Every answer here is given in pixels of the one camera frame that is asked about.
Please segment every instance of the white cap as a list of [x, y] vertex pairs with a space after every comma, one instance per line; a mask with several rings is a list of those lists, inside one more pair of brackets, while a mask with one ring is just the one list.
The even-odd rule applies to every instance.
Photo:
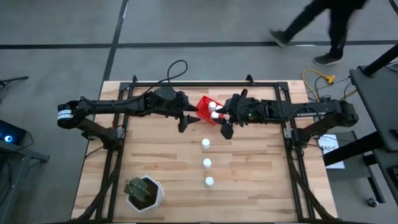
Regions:
[[214, 185], [214, 179], [212, 177], [206, 177], [205, 179], [205, 184], [208, 187], [211, 187]]
[[215, 112], [215, 111], [211, 112], [211, 118], [212, 118], [212, 119], [217, 119], [218, 116], [219, 116], [219, 113], [217, 113], [217, 112]]
[[211, 167], [211, 160], [208, 159], [208, 158], [204, 159], [204, 160], [203, 160], [203, 167], [204, 167], [205, 169], [209, 169], [209, 168]]
[[209, 149], [210, 148], [210, 140], [209, 139], [203, 139], [201, 141], [201, 147], [202, 147], [202, 149]]
[[217, 106], [217, 104], [216, 104], [216, 102], [210, 102], [209, 103], [209, 111], [214, 111], [215, 109], [216, 109], [216, 106]]

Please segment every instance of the person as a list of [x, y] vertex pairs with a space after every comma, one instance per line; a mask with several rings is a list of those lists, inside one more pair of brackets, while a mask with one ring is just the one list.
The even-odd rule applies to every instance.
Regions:
[[285, 31], [270, 30], [274, 41], [280, 46], [286, 46], [293, 37], [309, 25], [321, 12], [330, 9], [329, 37], [331, 48], [329, 53], [315, 57], [317, 65], [332, 65], [341, 61], [345, 46], [348, 22], [353, 13], [362, 9], [367, 0], [313, 0], [304, 11], [288, 26]]

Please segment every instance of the blue light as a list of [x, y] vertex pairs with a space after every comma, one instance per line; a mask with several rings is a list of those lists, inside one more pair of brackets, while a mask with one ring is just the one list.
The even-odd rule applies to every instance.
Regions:
[[5, 142], [10, 143], [12, 141], [12, 136], [6, 136], [4, 137]]

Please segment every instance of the wooden tabletop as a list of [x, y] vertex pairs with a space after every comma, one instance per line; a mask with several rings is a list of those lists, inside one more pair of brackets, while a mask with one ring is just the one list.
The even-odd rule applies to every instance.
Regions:
[[[287, 81], [293, 103], [308, 102], [303, 81]], [[104, 82], [101, 100], [118, 97], [120, 82]], [[134, 95], [146, 88], [137, 88]], [[191, 104], [203, 95], [224, 103], [240, 87], [181, 87]], [[248, 97], [274, 100], [271, 87], [249, 87]], [[95, 121], [111, 126], [112, 114], [97, 115]], [[297, 120], [298, 127], [311, 124], [311, 118]], [[184, 133], [177, 130], [178, 120], [155, 114], [144, 118], [130, 117], [126, 131], [114, 222], [292, 222], [297, 221], [293, 193], [281, 127], [277, 124], [235, 126], [232, 140], [225, 140], [219, 125], [207, 121], [190, 124]], [[211, 141], [202, 150], [201, 140]], [[100, 147], [92, 141], [87, 153]], [[98, 193], [103, 175], [106, 151], [99, 150], [84, 163], [72, 218], [78, 217]], [[212, 160], [204, 170], [204, 158]], [[322, 154], [317, 147], [305, 149], [305, 167], [310, 188], [320, 203], [337, 216]], [[126, 202], [124, 181], [149, 175], [159, 181], [165, 199], [159, 208], [137, 213]], [[205, 187], [205, 177], [215, 184]], [[300, 191], [306, 211], [303, 193]], [[104, 204], [108, 211], [110, 191]]]

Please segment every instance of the caster wheel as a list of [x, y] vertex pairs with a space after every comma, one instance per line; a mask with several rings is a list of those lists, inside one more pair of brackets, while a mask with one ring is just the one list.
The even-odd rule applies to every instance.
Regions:
[[369, 198], [368, 199], [368, 205], [372, 208], [376, 208], [376, 206], [379, 204], [379, 202], [376, 200], [376, 198]]

